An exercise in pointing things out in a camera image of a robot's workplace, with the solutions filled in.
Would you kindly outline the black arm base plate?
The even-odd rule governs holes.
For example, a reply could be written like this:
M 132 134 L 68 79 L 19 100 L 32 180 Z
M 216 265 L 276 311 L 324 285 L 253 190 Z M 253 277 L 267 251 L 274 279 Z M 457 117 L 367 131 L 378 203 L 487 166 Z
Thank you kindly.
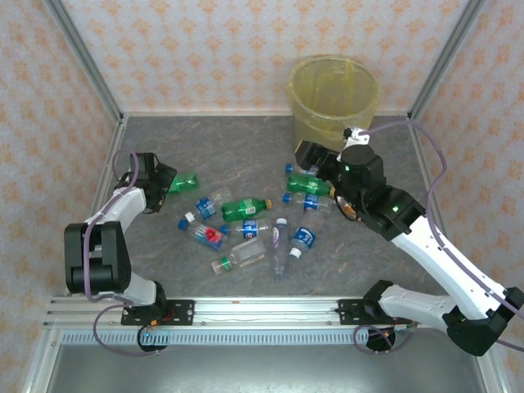
M 373 320 L 365 309 L 363 299 L 340 299 L 335 312 L 339 315 L 340 325 L 364 325 Z
M 194 300 L 167 300 L 164 306 L 148 305 L 124 308 L 123 326 L 192 326 Z

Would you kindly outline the orange red plastic bottle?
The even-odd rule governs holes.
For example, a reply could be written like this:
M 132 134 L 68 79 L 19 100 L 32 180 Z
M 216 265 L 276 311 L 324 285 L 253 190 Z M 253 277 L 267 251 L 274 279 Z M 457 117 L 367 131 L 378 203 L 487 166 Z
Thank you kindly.
M 342 198 L 341 196 L 336 196 L 335 203 L 337 205 L 337 209 L 342 213 L 342 215 L 346 219 L 352 222 L 354 221 L 361 222 L 362 221 L 362 219 L 354 211 L 353 207 L 350 204 L 348 204 L 344 198 Z

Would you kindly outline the clear bottle pale label blue cap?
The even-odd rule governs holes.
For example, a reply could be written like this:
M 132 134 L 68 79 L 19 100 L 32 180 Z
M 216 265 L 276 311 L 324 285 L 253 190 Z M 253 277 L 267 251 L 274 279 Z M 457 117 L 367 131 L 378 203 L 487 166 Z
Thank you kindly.
M 287 163 L 285 165 L 284 172 L 286 174 L 301 174 L 304 176 L 316 177 L 318 173 L 318 168 L 314 165 L 311 169 L 302 169 L 299 165 L 293 165 L 292 163 Z

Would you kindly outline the crushed green plastic bottle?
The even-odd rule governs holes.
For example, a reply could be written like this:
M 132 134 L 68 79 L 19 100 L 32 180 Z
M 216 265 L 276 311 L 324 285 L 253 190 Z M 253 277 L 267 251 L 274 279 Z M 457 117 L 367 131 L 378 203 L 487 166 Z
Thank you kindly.
M 187 192 L 199 188 L 197 174 L 195 172 L 177 173 L 169 186 L 168 193 L 175 194 Z

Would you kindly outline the slim clear bottle purple label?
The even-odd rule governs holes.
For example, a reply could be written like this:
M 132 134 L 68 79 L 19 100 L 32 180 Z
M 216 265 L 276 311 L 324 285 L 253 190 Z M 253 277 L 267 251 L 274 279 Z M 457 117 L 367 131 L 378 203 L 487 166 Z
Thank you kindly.
M 286 273 L 290 228 L 285 218 L 277 218 L 273 226 L 273 274 L 283 278 Z

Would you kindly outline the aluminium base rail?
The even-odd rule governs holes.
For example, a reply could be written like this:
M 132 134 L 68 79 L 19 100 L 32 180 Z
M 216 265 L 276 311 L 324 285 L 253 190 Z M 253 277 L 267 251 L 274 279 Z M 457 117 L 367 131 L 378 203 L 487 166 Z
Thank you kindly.
M 266 296 L 266 297 L 194 297 L 192 328 L 211 329 L 306 329 L 342 328 L 335 312 L 338 299 L 329 296 Z M 93 311 L 98 303 L 73 309 L 82 314 Z M 101 301 L 109 305 L 100 310 L 101 328 L 121 325 L 123 307 L 115 301 Z M 66 310 L 65 305 L 48 306 L 54 314 Z

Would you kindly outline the grey metal shelf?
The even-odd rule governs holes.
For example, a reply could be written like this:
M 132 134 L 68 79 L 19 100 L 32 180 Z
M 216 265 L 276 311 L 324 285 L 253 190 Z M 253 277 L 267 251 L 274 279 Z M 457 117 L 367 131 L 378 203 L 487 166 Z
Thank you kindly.
M 127 358 L 60 349 L 47 393 L 486 393 L 476 360 L 432 335 L 398 353 L 353 346 L 181 346 Z

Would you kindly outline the aluminium back frame bar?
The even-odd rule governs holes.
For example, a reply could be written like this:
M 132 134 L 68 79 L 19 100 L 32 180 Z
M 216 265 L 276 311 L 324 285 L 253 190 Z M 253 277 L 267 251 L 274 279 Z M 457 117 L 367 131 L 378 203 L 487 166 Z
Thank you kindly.
M 375 116 L 400 116 L 407 117 L 406 111 L 377 111 Z M 291 116 L 289 110 L 286 111 L 128 111 L 123 113 L 123 118 L 130 117 L 216 117 L 216 116 Z

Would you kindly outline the clear bottle red blue label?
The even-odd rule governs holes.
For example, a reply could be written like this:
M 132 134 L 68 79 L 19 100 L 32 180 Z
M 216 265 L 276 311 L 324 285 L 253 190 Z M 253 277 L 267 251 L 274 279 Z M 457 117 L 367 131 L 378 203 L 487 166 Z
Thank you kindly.
M 200 243 L 214 251 L 219 251 L 226 243 L 227 237 L 220 231 L 198 223 L 197 221 L 189 222 L 186 219 L 181 219 L 178 222 L 178 228 L 186 233 L 192 240 Z

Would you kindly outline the clear bottle dark blue label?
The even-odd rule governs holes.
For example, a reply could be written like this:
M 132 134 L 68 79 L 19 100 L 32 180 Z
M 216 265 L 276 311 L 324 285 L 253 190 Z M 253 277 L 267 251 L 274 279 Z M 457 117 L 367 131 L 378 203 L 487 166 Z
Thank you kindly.
M 323 213 L 329 213 L 334 205 L 334 201 L 328 197 L 304 192 L 286 192 L 282 196 L 282 202 L 299 206 L 303 211 L 316 210 Z

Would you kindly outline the aluminium side frame rail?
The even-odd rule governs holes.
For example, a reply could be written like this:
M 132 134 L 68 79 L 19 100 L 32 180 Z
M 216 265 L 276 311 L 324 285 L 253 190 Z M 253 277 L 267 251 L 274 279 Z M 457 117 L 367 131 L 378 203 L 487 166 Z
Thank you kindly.
M 96 213 L 106 203 L 112 178 L 111 160 L 116 151 L 120 149 L 128 118 L 127 115 L 124 115 L 122 119 L 116 122 L 115 130 L 111 136 L 106 157 L 103 161 L 100 178 L 97 182 L 90 211 L 91 214 Z M 69 330 L 78 332 L 88 329 L 97 313 L 109 304 L 98 303 L 93 311 L 82 314 L 73 308 L 75 306 L 90 305 L 90 303 L 79 296 L 65 294 L 52 298 L 49 305 L 51 307 L 54 305 L 65 305 L 67 309 L 58 312 L 58 314 L 48 310 L 44 315 L 38 344 L 29 364 L 29 371 L 21 388 L 21 393 L 47 393 L 49 386 L 52 384 L 53 372 L 56 370 L 63 336 Z
M 431 171 L 426 155 L 422 149 L 422 128 L 418 124 L 409 125 L 417 158 L 421 166 L 422 176 L 427 188 L 431 186 Z M 500 356 L 499 347 L 492 347 L 482 357 L 476 358 L 478 371 L 477 379 L 485 393 L 513 393 L 508 374 Z

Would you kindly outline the green bottle green label yellow cap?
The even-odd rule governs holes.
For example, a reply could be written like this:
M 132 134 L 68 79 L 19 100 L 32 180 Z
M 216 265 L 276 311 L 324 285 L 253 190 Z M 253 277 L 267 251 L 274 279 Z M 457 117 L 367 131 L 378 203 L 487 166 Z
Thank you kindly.
M 287 180 L 287 190 L 327 197 L 333 197 L 335 193 L 335 188 L 326 181 L 303 174 L 290 174 Z

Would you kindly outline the clear bottle blue label white cap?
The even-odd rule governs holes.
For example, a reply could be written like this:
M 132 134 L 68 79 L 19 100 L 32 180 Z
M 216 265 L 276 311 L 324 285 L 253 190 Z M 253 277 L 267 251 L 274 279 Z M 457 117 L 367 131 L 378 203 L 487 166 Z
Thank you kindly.
M 190 210 L 183 215 L 189 223 L 197 220 L 207 220 L 221 211 L 223 204 L 232 200 L 232 193 L 228 187 L 221 187 L 194 203 Z
M 299 259 L 310 251 L 315 239 L 323 227 L 324 213 L 317 210 L 307 210 L 300 219 L 297 229 L 291 238 L 289 255 Z

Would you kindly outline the clear bottle round blue logo label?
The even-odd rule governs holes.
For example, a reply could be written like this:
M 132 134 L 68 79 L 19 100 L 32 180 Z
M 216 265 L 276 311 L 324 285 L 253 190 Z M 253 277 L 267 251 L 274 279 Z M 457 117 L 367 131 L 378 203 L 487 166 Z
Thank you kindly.
M 253 237 L 266 238 L 271 232 L 270 219 L 244 219 L 230 224 L 223 224 L 220 232 L 233 239 L 245 241 Z

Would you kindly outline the aluminium frame post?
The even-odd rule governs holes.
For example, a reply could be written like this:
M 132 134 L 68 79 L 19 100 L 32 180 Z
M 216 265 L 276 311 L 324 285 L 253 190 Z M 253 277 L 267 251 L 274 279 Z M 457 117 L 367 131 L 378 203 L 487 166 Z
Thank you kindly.
M 63 0 L 43 0 L 43 3 L 51 12 L 62 33 L 65 35 L 67 43 L 70 45 L 80 65 L 93 84 L 98 96 L 102 100 L 103 106 L 114 120 L 120 122 L 123 118 L 123 112 L 109 89 L 97 63 L 88 49 L 88 45 L 82 38 Z
M 476 23 L 477 17 L 485 4 L 486 0 L 467 1 L 463 12 L 445 42 L 434 66 L 431 68 L 420 93 L 417 95 L 411 110 L 408 112 L 409 119 L 413 120 L 422 116 L 423 111 L 437 90 L 441 80 L 444 78 L 445 73 L 449 69 L 463 41 L 468 36 L 469 31 Z

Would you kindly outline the bin with yellow bag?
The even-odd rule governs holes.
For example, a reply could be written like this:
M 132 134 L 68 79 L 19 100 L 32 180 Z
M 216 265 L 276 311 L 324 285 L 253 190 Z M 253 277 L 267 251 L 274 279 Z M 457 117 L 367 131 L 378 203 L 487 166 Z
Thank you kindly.
M 295 144 L 316 142 L 334 151 L 344 131 L 367 129 L 381 101 L 377 78 L 347 57 L 317 56 L 296 65 L 286 87 Z

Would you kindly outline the clear bottle green label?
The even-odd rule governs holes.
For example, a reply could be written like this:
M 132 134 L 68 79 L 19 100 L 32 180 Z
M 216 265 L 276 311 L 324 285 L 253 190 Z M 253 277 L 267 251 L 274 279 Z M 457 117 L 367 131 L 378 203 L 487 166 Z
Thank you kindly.
M 224 256 L 219 257 L 211 263 L 215 274 L 228 273 L 234 269 L 243 268 L 263 259 L 266 248 L 263 241 L 253 237 L 234 247 Z

